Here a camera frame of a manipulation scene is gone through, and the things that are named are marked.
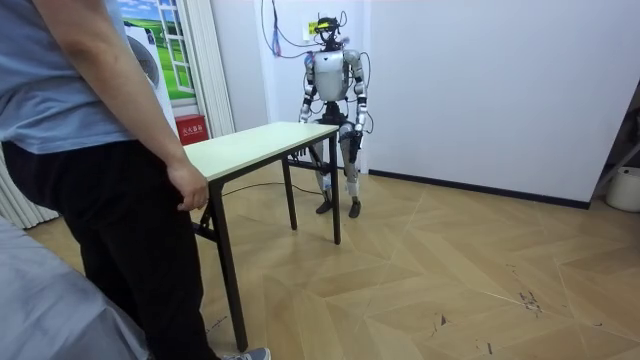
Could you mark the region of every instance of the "black pants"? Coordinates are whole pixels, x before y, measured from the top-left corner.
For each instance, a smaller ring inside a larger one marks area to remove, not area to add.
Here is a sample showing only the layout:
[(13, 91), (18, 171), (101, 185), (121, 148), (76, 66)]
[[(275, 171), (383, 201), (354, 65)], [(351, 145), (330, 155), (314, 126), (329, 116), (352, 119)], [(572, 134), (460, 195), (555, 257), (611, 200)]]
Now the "black pants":
[(162, 161), (137, 141), (35, 155), (3, 144), (11, 178), (61, 213), (86, 276), (144, 330), (158, 360), (218, 359), (207, 344), (189, 213)]

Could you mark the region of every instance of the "blue shirt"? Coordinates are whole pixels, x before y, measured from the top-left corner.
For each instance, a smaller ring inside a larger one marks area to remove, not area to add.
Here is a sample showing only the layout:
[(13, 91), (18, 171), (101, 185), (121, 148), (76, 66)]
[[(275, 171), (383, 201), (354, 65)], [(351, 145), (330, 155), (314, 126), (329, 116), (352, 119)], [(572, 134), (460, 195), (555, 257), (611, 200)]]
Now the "blue shirt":
[[(105, 0), (127, 41), (117, 0)], [(0, 140), (36, 154), (131, 139), (65, 58), (31, 0), (0, 0)]]

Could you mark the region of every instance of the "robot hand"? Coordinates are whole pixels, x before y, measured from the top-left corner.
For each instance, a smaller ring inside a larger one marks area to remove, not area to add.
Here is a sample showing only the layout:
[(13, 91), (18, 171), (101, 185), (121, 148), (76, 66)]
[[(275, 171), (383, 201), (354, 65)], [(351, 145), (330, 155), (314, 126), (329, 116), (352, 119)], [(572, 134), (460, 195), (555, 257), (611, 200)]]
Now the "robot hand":
[(311, 108), (305, 106), (302, 110), (300, 110), (298, 122), (301, 124), (306, 124), (309, 121), (309, 117), (311, 117)]
[(296, 158), (299, 156), (305, 156), (305, 155), (307, 155), (307, 148), (300, 149), (298, 150), (298, 152), (294, 154)]
[(362, 131), (364, 130), (364, 125), (362, 124), (356, 124), (356, 126), (353, 129), (356, 133), (358, 133), (359, 135), (362, 135)]

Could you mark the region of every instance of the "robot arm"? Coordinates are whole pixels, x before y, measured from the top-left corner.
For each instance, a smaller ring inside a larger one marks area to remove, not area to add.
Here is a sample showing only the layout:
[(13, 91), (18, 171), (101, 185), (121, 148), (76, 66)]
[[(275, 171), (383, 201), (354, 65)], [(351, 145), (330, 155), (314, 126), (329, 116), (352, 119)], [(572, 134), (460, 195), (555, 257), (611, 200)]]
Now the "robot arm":
[(313, 55), (309, 54), (304, 61), (307, 68), (307, 83), (304, 86), (304, 100), (300, 109), (299, 122), (306, 123), (311, 116), (311, 103), (316, 96), (317, 90), (313, 79)]
[(356, 81), (354, 92), (358, 97), (358, 107), (356, 109), (356, 126), (354, 130), (356, 133), (362, 134), (364, 126), (367, 124), (369, 110), (367, 109), (367, 84), (364, 82), (364, 71), (362, 69), (362, 62), (360, 61), (360, 53), (355, 50), (345, 50), (344, 58), (351, 66)]

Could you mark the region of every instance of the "poster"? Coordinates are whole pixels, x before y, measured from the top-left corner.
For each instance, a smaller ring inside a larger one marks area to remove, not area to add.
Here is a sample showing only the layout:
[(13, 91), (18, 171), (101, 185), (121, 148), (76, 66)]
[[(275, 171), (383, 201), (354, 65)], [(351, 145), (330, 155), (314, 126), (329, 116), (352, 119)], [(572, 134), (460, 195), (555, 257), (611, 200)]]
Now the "poster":
[(191, 72), (176, 0), (118, 0), (123, 20), (149, 29), (155, 38), (169, 99), (174, 106), (195, 104)]

